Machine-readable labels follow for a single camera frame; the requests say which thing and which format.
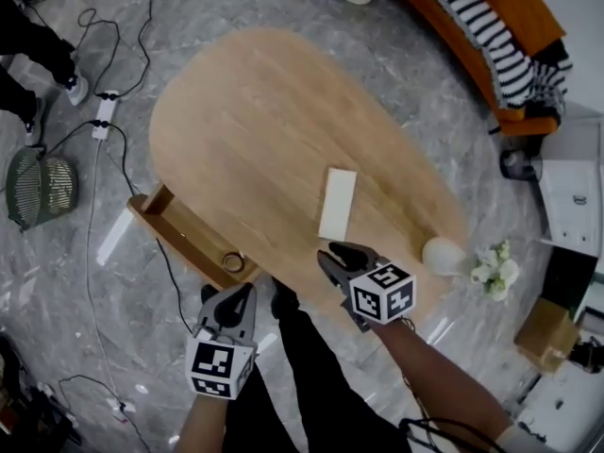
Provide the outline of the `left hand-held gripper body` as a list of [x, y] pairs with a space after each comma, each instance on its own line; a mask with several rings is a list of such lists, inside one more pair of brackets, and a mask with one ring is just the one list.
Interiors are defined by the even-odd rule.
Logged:
[[200, 328], [187, 341], [185, 376], [193, 392], [236, 399], [254, 368], [258, 345], [249, 328]]

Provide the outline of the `white rectangular box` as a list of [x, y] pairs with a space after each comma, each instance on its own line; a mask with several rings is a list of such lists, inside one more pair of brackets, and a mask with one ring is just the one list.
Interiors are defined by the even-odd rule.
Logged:
[[324, 240], [343, 242], [352, 210], [357, 173], [330, 168], [321, 210], [318, 236]]

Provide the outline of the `wooden drawer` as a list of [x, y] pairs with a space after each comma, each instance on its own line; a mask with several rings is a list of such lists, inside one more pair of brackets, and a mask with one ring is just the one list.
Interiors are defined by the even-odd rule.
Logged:
[[[133, 215], [201, 277], [219, 290], [255, 281], [259, 266], [197, 217], [162, 183], [149, 195], [131, 197], [127, 206]], [[224, 254], [238, 252], [244, 269], [231, 274], [222, 267]]]

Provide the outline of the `person's right forearm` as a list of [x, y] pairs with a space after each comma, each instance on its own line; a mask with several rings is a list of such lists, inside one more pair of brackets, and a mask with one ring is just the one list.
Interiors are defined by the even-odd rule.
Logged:
[[403, 322], [371, 329], [439, 430], [486, 449], [512, 425], [489, 391]]

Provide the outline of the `wooden coffee table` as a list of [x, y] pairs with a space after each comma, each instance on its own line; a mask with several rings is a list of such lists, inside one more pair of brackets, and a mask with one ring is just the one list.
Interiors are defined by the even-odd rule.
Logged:
[[286, 29], [234, 31], [168, 84], [150, 122], [163, 184], [315, 310], [352, 323], [316, 253], [327, 173], [357, 175], [346, 238], [417, 280], [422, 322], [448, 293], [425, 243], [467, 242], [465, 214], [418, 142], [338, 62]]

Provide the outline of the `person's right black shoe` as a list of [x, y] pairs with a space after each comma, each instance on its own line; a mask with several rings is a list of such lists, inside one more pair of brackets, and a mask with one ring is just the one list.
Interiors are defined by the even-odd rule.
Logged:
[[271, 300], [271, 313], [279, 321], [299, 310], [300, 304], [295, 291], [275, 277], [272, 278], [272, 282], [274, 294]]

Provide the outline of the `white vase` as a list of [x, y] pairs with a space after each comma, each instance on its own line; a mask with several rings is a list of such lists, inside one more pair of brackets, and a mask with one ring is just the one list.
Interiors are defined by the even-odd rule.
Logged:
[[444, 237], [434, 237], [422, 250], [422, 263], [440, 277], [464, 276], [468, 272], [468, 256], [454, 242]]

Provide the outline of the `person's black trousers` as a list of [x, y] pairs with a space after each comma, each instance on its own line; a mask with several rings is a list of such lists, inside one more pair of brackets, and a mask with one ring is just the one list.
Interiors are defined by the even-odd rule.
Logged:
[[[411, 453], [402, 431], [350, 388], [309, 315], [294, 308], [275, 317], [293, 370], [309, 453]], [[258, 368], [228, 404], [223, 453], [299, 453]]]

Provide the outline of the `dark cabinet white top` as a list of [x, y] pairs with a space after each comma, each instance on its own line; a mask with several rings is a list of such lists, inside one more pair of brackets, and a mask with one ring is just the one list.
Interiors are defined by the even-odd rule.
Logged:
[[567, 309], [574, 319], [593, 281], [596, 263], [596, 257], [555, 246], [540, 297]]

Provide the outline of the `person's white shirt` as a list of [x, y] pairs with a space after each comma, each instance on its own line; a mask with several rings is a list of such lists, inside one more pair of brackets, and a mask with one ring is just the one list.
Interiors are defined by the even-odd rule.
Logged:
[[495, 443], [505, 453], [560, 453], [517, 425], [506, 428]]

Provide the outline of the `white vanity cabinet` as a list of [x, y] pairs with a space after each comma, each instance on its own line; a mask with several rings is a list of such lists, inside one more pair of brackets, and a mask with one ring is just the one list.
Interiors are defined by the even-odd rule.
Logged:
[[599, 258], [604, 251], [604, 116], [562, 122], [544, 138], [540, 164], [550, 241]]

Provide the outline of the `green slatted basket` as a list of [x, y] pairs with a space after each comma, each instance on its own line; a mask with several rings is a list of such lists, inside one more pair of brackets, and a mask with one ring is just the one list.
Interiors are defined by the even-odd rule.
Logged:
[[28, 231], [76, 208], [76, 168], [43, 146], [24, 147], [9, 164], [5, 192], [9, 220]]

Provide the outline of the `white power strip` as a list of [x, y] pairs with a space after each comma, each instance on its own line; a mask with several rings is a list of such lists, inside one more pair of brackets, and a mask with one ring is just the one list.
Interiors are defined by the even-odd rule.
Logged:
[[109, 124], [112, 122], [119, 94], [116, 91], [103, 92], [99, 108], [96, 115], [96, 120], [99, 124], [95, 125], [92, 131], [92, 137], [98, 141], [104, 141], [109, 134]]

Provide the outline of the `orange sofa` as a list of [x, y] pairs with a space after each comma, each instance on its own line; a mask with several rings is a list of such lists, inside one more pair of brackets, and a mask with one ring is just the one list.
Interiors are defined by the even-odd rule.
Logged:
[[520, 109], [503, 109], [495, 98], [494, 82], [486, 59], [466, 38], [460, 27], [436, 0], [406, 0], [433, 27], [477, 84], [497, 122], [496, 129], [508, 136], [544, 136], [555, 132], [561, 119], [528, 117]]

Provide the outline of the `orange cushion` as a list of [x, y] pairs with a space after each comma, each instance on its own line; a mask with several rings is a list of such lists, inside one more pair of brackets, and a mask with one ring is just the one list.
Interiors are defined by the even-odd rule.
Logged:
[[566, 35], [543, 0], [485, 0], [533, 57]]

